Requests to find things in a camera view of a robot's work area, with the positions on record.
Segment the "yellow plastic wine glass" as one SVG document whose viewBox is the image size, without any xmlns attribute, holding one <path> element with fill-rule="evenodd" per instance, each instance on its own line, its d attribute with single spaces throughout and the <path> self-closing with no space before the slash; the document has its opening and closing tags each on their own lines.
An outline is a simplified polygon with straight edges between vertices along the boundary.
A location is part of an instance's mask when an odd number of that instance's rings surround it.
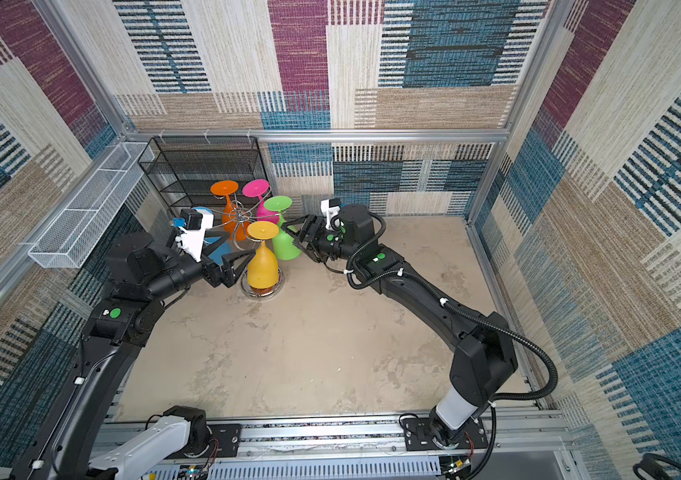
<svg viewBox="0 0 681 480">
<path fill-rule="evenodd" d="M 254 259 L 248 264 L 248 285 L 258 293 L 268 293 L 280 280 L 278 259 L 268 248 L 268 240 L 278 235 L 278 226 L 268 221 L 257 221 L 248 226 L 248 236 L 260 242 Z"/>
</svg>

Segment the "blue plastic wine glass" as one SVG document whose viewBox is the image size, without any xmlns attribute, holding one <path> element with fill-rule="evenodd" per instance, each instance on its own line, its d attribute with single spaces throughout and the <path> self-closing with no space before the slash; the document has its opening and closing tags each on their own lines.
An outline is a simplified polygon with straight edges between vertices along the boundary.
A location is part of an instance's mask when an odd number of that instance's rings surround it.
<svg viewBox="0 0 681 480">
<path fill-rule="evenodd" d="M 226 230 L 216 231 L 214 227 L 206 232 L 206 239 L 204 240 L 204 247 L 202 248 L 202 260 L 210 260 L 208 256 L 215 252 L 216 250 L 222 250 L 222 252 L 230 251 L 230 248 L 226 250 L 224 244 L 230 239 L 230 234 Z"/>
</svg>

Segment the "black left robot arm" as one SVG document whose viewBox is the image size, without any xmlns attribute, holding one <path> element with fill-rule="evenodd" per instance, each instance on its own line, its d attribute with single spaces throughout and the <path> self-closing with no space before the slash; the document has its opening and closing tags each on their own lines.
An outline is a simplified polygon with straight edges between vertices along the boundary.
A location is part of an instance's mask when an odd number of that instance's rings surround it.
<svg viewBox="0 0 681 480">
<path fill-rule="evenodd" d="M 10 472 L 12 479 L 86 479 L 116 471 L 90 466 L 90 454 L 110 402 L 146 346 L 168 306 L 198 281 L 212 287 L 236 285 L 256 255 L 224 255 L 222 264 L 202 248 L 200 260 L 176 252 L 146 232 L 122 236 L 110 248 L 108 295 L 100 300 L 78 342 L 78 354 L 64 386 L 36 438 Z"/>
</svg>

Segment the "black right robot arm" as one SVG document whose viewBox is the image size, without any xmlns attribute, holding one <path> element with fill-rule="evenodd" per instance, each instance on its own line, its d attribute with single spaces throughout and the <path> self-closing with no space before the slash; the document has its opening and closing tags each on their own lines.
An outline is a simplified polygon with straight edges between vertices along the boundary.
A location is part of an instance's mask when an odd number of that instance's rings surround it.
<svg viewBox="0 0 681 480">
<path fill-rule="evenodd" d="M 356 290 L 371 288 L 401 304 L 430 327 L 452 351 L 450 388 L 430 414 L 441 447 L 458 443 L 518 370 L 507 320 L 460 304 L 434 286 L 400 253 L 382 243 L 386 220 L 362 204 L 350 204 L 330 219 L 306 215 L 284 222 L 292 243 L 316 263 L 343 260 Z"/>
</svg>

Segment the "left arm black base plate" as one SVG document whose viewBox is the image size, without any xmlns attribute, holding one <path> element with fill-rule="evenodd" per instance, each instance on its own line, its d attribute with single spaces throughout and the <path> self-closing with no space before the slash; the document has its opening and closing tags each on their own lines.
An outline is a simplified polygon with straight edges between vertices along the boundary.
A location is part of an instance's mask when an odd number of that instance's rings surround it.
<svg viewBox="0 0 681 480">
<path fill-rule="evenodd" d="M 208 424 L 202 430 L 202 446 L 192 450 L 192 458 L 235 458 L 240 448 L 242 424 Z"/>
</svg>

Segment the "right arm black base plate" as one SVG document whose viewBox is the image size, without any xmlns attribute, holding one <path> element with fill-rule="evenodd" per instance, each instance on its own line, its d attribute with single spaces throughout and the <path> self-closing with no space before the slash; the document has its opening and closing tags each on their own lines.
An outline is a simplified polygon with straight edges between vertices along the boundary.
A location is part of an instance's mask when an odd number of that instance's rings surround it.
<svg viewBox="0 0 681 480">
<path fill-rule="evenodd" d="M 477 450 L 487 448 L 489 430 L 481 420 L 468 420 L 460 430 L 448 428 L 438 418 L 402 414 L 398 424 L 404 431 L 406 450 Z"/>
</svg>

